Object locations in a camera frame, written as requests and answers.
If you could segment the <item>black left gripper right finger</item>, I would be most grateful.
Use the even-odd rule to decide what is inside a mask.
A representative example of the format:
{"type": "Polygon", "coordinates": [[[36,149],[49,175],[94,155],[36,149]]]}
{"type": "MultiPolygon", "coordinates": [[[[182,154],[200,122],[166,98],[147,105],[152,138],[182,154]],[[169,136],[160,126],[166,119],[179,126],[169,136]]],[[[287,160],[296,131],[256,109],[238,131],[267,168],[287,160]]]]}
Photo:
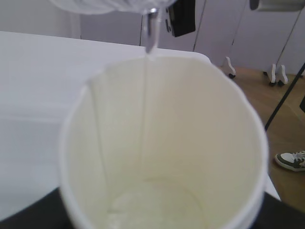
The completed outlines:
{"type": "Polygon", "coordinates": [[[259,213],[259,228],[304,229],[305,214],[265,192],[259,213]]]}

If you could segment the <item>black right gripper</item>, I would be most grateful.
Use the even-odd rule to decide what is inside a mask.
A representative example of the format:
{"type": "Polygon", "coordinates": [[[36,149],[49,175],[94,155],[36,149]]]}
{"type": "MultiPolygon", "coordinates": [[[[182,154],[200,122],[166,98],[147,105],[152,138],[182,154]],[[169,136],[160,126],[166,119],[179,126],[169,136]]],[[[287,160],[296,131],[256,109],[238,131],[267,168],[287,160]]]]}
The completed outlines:
{"type": "Polygon", "coordinates": [[[173,37],[180,37],[196,30],[195,6],[195,0],[177,0],[166,9],[169,19],[165,20],[165,24],[173,37]]]}

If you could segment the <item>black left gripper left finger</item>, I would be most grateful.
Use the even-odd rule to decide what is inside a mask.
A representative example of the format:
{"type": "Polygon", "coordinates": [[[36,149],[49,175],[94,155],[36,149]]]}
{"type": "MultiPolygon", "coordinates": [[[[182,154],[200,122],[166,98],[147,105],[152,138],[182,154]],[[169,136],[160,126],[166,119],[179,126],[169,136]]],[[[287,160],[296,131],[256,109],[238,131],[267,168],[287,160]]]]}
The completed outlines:
{"type": "Polygon", "coordinates": [[[0,221],[2,229],[70,229],[71,221],[56,188],[37,202],[0,221]]]}

